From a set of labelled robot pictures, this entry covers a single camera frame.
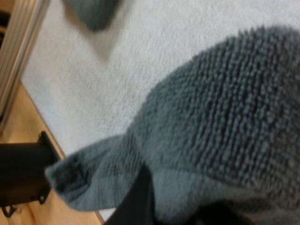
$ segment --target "metal threshold strip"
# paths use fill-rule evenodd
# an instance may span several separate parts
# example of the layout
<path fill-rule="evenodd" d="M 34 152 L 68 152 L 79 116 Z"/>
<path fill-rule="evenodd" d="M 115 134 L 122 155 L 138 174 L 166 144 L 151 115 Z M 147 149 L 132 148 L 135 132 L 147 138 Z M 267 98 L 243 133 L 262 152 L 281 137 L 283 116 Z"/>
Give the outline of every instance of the metal threshold strip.
<path fill-rule="evenodd" d="M 22 69 L 48 2 L 48 0 L 15 0 L 0 48 L 0 131 L 3 129 L 20 82 Z"/>

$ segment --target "white carpet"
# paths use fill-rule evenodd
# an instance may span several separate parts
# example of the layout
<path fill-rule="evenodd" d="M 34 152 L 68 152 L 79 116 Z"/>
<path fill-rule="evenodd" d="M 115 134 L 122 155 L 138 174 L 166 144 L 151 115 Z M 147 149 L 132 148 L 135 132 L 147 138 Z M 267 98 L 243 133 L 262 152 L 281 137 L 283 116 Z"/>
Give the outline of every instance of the white carpet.
<path fill-rule="evenodd" d="M 124 0 L 99 33 L 52 0 L 22 81 L 69 155 L 123 132 L 149 90 L 193 55 L 272 24 L 300 30 L 300 0 Z"/>

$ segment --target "wooden floor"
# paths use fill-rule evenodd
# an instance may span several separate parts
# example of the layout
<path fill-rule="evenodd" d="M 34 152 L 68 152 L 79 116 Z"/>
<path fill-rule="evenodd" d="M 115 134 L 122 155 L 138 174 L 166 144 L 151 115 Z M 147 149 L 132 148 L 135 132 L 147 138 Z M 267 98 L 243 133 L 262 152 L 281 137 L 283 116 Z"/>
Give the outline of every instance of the wooden floor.
<path fill-rule="evenodd" d="M 0 136 L 0 143 L 36 142 L 42 130 L 47 132 L 56 150 L 63 157 L 26 90 L 20 85 Z M 98 213 L 70 209 L 53 191 L 44 205 L 38 202 L 20 205 L 11 218 L 4 217 L 0 210 L 0 225 L 101 225 L 103 223 Z"/>

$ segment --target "gray cloth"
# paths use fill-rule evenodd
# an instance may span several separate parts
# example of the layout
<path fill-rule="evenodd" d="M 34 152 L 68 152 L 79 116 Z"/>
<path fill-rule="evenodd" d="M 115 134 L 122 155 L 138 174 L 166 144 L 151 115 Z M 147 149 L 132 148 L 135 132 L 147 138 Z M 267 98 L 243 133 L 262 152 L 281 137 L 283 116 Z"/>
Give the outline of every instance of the gray cloth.
<path fill-rule="evenodd" d="M 92 31 L 106 29 L 120 0 L 65 0 L 78 18 Z"/>
<path fill-rule="evenodd" d="M 239 34 L 195 56 L 148 95 L 122 136 L 46 170 L 77 210 L 116 207 L 143 162 L 156 217 L 177 224 L 227 201 L 255 224 L 299 224 L 300 34 Z"/>

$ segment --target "microfiber towel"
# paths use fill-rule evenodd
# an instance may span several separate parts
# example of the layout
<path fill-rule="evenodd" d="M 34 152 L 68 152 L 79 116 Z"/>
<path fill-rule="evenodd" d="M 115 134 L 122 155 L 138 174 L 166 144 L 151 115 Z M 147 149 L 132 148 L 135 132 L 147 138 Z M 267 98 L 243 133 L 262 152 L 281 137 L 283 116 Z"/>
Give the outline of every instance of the microfiber towel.
<path fill-rule="evenodd" d="M 92 31 L 109 27 L 121 0 L 65 0 Z"/>
<path fill-rule="evenodd" d="M 117 207 L 145 163 L 155 217 L 186 221 L 224 201 L 258 225 L 300 224 L 300 34 L 258 28 L 177 68 L 126 133 L 47 168 L 77 210 Z"/>

